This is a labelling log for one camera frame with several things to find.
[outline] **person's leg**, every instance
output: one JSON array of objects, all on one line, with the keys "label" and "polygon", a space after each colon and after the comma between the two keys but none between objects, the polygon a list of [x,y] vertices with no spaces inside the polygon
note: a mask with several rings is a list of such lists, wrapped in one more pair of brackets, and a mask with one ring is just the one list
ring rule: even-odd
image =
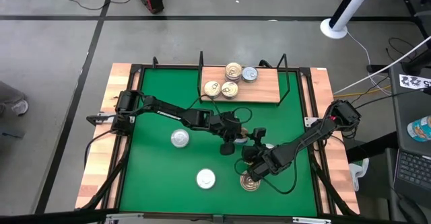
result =
[{"label": "person's leg", "polygon": [[28,103],[24,98],[24,93],[0,81],[0,113],[4,111],[6,104],[12,105],[12,111],[18,116],[26,113]]}]

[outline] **concrete floor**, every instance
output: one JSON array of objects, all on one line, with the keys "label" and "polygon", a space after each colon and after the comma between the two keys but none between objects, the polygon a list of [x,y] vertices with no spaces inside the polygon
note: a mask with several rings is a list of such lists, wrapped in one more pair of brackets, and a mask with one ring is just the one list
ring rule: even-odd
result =
[{"label": "concrete floor", "polygon": [[[78,0],[100,7],[104,0]],[[411,0],[417,10],[419,0]],[[162,15],[276,15],[330,17],[340,0],[164,0]],[[63,0],[1,0],[0,15],[99,15]],[[111,4],[108,15],[150,15],[138,1]],[[408,16],[403,0],[366,0],[357,16]],[[0,119],[25,130],[23,139],[0,138],[0,215],[34,210],[86,59],[97,21],[0,20],[0,80],[22,90],[30,110],[23,117]],[[74,208],[83,173],[84,149],[94,127],[87,115],[99,111],[112,63],[224,65],[238,61],[276,64],[283,53],[291,66],[326,67],[334,91],[366,75],[366,55],[351,38],[330,40],[320,22],[266,21],[106,21],[94,53],[47,212]],[[390,37],[417,44],[419,30],[407,22],[351,22],[349,31],[369,51],[376,64],[388,64]],[[364,91],[369,82],[350,92]],[[364,96],[358,104],[381,94]],[[361,109],[357,139],[369,141],[395,130],[391,100]]]}]

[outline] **white stand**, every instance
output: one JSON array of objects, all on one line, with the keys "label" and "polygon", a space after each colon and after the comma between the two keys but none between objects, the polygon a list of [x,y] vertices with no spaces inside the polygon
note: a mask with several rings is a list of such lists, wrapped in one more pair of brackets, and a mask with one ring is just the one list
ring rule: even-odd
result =
[{"label": "white stand", "polygon": [[358,10],[364,0],[343,0],[331,19],[321,23],[321,31],[332,39],[340,39],[347,35],[347,23]]}]

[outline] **metal can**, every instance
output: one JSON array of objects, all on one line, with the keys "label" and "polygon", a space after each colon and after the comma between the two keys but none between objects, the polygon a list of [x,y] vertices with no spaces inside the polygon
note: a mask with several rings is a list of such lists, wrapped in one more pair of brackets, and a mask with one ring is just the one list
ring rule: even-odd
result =
[{"label": "metal can", "polygon": [[259,73],[257,72],[257,69],[255,69],[254,67],[245,67],[242,70],[241,77],[244,82],[252,83],[257,80],[258,74]]},{"label": "metal can", "polygon": [[208,81],[203,86],[203,92],[212,99],[217,98],[221,91],[222,87],[217,81]]},{"label": "metal can", "polygon": [[261,185],[261,181],[254,182],[247,171],[244,171],[240,177],[240,184],[247,191],[255,191]]},{"label": "metal can", "polygon": [[248,130],[245,127],[241,127],[242,138],[241,139],[235,139],[234,143],[238,144],[238,145],[246,144],[248,141],[248,137],[246,135],[247,133],[248,133]]},{"label": "metal can", "polygon": [[409,135],[421,142],[431,140],[431,117],[426,116],[407,125]]},{"label": "metal can", "polygon": [[242,67],[238,63],[229,63],[224,69],[224,79],[238,83],[241,79]]},{"label": "metal can", "polygon": [[196,183],[204,190],[210,189],[216,183],[216,175],[207,168],[202,169],[196,175]]},{"label": "metal can", "polygon": [[170,142],[178,148],[182,148],[189,144],[189,134],[183,129],[174,130],[170,136]]},{"label": "metal can", "polygon": [[225,82],[222,86],[222,94],[228,100],[235,98],[238,94],[238,85],[234,82]]}]

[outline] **green mat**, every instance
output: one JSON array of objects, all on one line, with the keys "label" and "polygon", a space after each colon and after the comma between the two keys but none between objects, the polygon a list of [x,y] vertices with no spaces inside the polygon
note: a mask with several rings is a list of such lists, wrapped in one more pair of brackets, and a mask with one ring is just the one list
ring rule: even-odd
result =
[{"label": "green mat", "polygon": [[[142,90],[145,94],[186,108],[196,99],[197,70],[146,69]],[[292,141],[304,132],[300,96],[296,74],[290,73],[291,92],[281,106],[275,104],[220,102],[220,111],[239,106],[249,107],[253,119],[244,124],[249,131],[265,127],[264,143],[272,145]],[[286,92],[286,74],[279,73],[280,92]],[[199,102],[194,108],[213,109],[211,102]],[[246,110],[238,116],[248,118]],[[183,149],[175,148],[170,135],[178,128],[190,136]],[[288,195],[278,194],[261,182],[257,191],[245,191],[234,171],[241,147],[230,156],[220,155],[222,139],[206,132],[185,128],[180,122],[158,114],[137,117],[127,173],[121,196],[121,211],[164,213],[231,214],[231,215],[298,215],[315,217],[312,179],[306,150],[299,152],[298,183]],[[215,174],[215,185],[203,190],[196,183],[196,175],[203,168]],[[238,169],[246,169],[238,164]],[[294,179],[293,166],[278,176],[267,179],[281,190],[288,190]]]}]

